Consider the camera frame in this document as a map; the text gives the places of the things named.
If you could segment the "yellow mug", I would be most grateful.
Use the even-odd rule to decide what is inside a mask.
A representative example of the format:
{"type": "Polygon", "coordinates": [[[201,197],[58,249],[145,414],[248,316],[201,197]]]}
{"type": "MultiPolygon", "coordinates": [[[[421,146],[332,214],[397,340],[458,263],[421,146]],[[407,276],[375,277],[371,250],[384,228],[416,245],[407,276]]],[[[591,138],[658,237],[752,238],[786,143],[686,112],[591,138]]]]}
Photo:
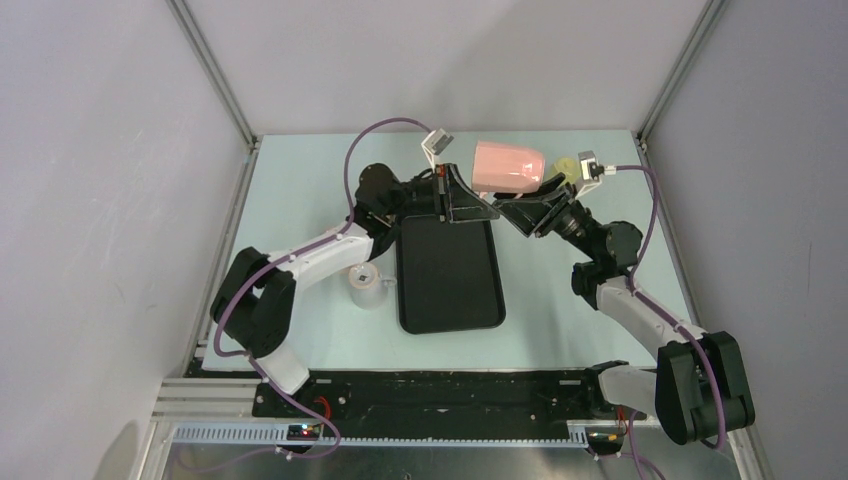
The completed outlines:
{"type": "Polygon", "coordinates": [[[574,184],[581,178],[579,162],[570,157],[557,159],[547,168],[545,180],[552,180],[557,176],[561,176],[563,183],[574,184]]]}

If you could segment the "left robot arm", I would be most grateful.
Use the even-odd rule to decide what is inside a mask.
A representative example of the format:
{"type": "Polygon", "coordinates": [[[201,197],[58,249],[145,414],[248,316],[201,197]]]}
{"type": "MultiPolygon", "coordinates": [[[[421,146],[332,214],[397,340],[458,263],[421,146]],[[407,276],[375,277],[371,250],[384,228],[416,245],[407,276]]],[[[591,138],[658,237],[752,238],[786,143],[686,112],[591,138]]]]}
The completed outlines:
{"type": "Polygon", "coordinates": [[[237,253],[210,307],[217,325],[215,353],[227,356],[220,340],[228,335],[240,347],[237,355],[279,390],[283,409],[297,417],[311,412],[316,390],[306,382],[309,370],[286,339],[297,295],[384,254],[398,239],[401,222],[415,215],[453,224],[500,216],[466,185],[455,164],[441,164],[407,181],[385,164],[369,165],[358,176],[352,210],[342,224],[288,251],[265,254],[248,247],[237,253]]]}

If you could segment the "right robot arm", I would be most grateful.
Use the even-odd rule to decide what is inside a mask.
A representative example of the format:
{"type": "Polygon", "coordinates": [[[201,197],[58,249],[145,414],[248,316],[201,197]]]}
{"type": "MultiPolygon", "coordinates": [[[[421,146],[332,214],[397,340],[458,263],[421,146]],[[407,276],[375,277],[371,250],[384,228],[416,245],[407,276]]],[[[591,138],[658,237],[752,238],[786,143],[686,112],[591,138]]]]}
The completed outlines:
{"type": "Polygon", "coordinates": [[[756,409],[737,340],[679,319],[633,278],[642,232],[627,221],[601,223],[572,186],[532,194],[498,193],[494,208],[528,237],[550,233],[588,256],[574,265],[571,286],[594,310],[622,326],[655,359],[647,371],[612,362],[597,368],[580,394],[583,409],[604,418],[619,405],[659,420],[676,444],[720,446],[754,424],[756,409]]]}

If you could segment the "pink mug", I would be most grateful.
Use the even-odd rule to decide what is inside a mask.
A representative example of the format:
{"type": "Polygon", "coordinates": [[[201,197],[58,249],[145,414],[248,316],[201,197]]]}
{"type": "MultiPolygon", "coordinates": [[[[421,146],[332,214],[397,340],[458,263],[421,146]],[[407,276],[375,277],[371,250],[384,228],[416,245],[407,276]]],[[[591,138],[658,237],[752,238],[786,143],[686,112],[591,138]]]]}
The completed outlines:
{"type": "Polygon", "coordinates": [[[471,188],[478,193],[529,194],[545,173],[545,157],[534,149],[479,141],[475,147],[471,188]]]}

